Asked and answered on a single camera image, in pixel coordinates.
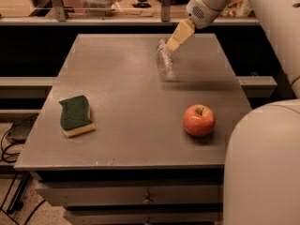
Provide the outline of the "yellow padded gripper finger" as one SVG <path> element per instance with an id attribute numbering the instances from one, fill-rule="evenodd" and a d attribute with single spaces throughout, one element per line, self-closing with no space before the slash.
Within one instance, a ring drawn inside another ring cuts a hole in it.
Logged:
<path id="1" fill-rule="evenodd" d="M 182 20 L 172 33 L 172 36 L 167 41 L 167 49 L 173 53 L 175 52 L 183 43 L 185 43 L 195 32 L 195 25 L 192 20 L 184 19 Z"/>

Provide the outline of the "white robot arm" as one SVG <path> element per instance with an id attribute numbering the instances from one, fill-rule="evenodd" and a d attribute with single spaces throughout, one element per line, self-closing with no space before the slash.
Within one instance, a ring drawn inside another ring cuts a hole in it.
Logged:
<path id="1" fill-rule="evenodd" d="M 248 0 L 295 99 L 249 112 L 232 131 L 222 225 L 300 225 L 300 0 Z"/>

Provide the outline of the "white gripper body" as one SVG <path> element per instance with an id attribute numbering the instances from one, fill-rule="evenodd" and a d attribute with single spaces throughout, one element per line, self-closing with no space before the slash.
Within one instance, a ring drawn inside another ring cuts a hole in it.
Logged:
<path id="1" fill-rule="evenodd" d="M 216 19 L 227 4 L 227 0 L 189 0 L 186 14 L 197 29 L 203 29 Z"/>

